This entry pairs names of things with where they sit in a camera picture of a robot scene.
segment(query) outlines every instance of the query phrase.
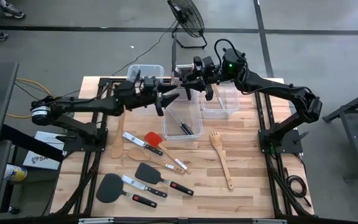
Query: wooden table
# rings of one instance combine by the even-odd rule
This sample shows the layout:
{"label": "wooden table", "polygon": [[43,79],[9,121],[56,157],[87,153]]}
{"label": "wooden table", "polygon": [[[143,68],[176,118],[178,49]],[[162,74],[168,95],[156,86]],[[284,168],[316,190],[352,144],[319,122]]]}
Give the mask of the wooden table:
{"label": "wooden table", "polygon": [[[100,77],[84,77],[80,98],[91,98],[96,95]],[[273,79],[283,82],[281,78]],[[156,209],[136,203],[129,198],[120,197],[114,203],[101,203],[94,199],[93,217],[196,217],[196,218],[272,218],[273,207],[270,196],[269,182],[264,155],[259,151],[257,131],[259,119],[256,112],[255,95],[240,96],[240,110],[229,119],[203,119],[204,133],[195,141],[168,141],[166,146],[172,153],[191,169],[191,174],[177,174],[163,167],[155,166],[162,177],[177,181],[195,191],[189,197],[165,184],[150,185],[168,194],[162,198],[146,191],[138,190],[125,184],[124,190],[143,195],[158,203]],[[273,113],[276,122],[281,122],[290,116],[288,101],[271,97]],[[161,119],[154,106],[147,109],[138,109],[136,113],[126,112],[124,131],[138,138],[149,132],[162,133]],[[90,122],[92,113],[76,113],[75,119]],[[124,154],[118,159],[110,158],[111,144],[117,129],[118,118],[108,118],[109,138],[106,151],[102,155],[98,172],[96,189],[104,174],[115,173],[128,175],[134,178],[139,161],[128,157],[130,148],[136,147],[133,143],[124,140]],[[224,172],[217,152],[209,142],[211,131],[219,131],[223,136],[223,149],[235,189],[227,188]],[[63,161],[58,178],[51,212],[57,211],[69,199],[76,189],[83,163],[83,152],[74,152]],[[284,154],[284,166],[290,175],[300,176],[307,184],[305,171],[301,162],[294,155]],[[282,192],[278,189],[279,202],[284,212]],[[84,191],[83,205],[85,208],[88,188]],[[304,200],[299,202],[307,211],[313,213]]]}

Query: concrete floor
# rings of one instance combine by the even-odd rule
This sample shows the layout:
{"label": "concrete floor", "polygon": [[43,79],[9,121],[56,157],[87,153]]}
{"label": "concrete floor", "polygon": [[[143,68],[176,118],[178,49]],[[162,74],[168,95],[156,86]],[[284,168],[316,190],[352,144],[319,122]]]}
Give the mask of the concrete floor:
{"label": "concrete floor", "polygon": [[[34,26],[96,26],[167,28],[174,21],[160,0],[33,0],[13,1],[27,13],[23,21],[0,19],[0,24]],[[252,0],[194,0],[207,28],[257,29]],[[266,29],[358,30],[356,0],[260,0]],[[54,94],[80,88],[86,75],[109,75],[158,41],[160,32],[52,32],[7,31],[0,42],[0,62],[19,62],[18,77],[37,80]],[[177,64],[191,63],[193,56],[212,55],[216,39],[230,39],[247,53],[250,69],[266,77],[259,34],[205,34],[205,50],[178,49]],[[178,38],[198,43],[184,33]],[[172,41],[169,35],[137,63],[159,64],[169,74]],[[286,83],[310,87],[324,103],[322,114],[337,109],[358,95],[358,35],[267,35],[274,77]],[[32,91],[41,97],[42,94]],[[29,114],[32,98],[15,88],[10,113]],[[30,120],[6,122],[28,133],[41,128]],[[358,221],[358,182],[345,184],[342,176],[358,170],[358,158],[348,144],[339,120],[320,120],[300,126],[310,134],[303,140],[309,191],[314,210],[324,218]],[[17,206],[22,216],[42,213],[54,181],[20,189]]]}

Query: spray can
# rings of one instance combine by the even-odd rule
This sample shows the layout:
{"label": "spray can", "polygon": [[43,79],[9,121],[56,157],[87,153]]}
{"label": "spray can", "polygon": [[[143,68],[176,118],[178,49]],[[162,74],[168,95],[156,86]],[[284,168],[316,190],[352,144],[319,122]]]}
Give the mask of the spray can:
{"label": "spray can", "polygon": [[27,169],[6,164],[4,178],[10,181],[20,182],[27,177]]}

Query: plastic container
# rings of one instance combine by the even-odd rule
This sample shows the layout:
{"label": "plastic container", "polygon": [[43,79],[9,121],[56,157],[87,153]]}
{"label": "plastic container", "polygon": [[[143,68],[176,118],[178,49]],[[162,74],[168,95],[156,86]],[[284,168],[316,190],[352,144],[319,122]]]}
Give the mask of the plastic container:
{"label": "plastic container", "polygon": [[131,65],[128,68],[127,80],[133,82],[139,69],[140,77],[161,77],[160,81],[163,82],[164,68],[161,65]]}
{"label": "plastic container", "polygon": [[[199,93],[192,90],[190,101],[174,101],[164,111],[162,121],[162,133],[167,140],[195,139],[203,134],[203,122],[201,119]],[[186,134],[181,128],[180,121],[184,122],[193,132]]]}
{"label": "plastic container", "polygon": [[201,95],[203,118],[207,119],[228,119],[230,115],[239,110],[239,95],[234,83],[222,82],[215,85],[214,97],[211,101],[206,101],[205,93]]}

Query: fan stand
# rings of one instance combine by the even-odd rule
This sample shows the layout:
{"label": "fan stand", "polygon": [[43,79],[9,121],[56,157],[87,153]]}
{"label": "fan stand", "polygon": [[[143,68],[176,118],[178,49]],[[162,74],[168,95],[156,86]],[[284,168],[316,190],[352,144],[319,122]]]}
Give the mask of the fan stand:
{"label": "fan stand", "polygon": [[[172,31],[172,38],[173,39],[174,39],[173,34],[178,30],[178,26],[179,26],[179,22],[177,23],[175,28],[173,28],[173,31]],[[184,48],[184,49],[198,49],[198,48],[204,49],[208,45],[208,43],[206,42],[206,39],[205,39],[203,34],[201,35],[201,37],[203,38],[204,43],[205,43],[202,46],[189,46],[189,47],[187,47],[187,46],[184,46],[183,44],[181,44],[181,42],[178,39],[177,39],[177,43],[180,45],[181,48]]]}

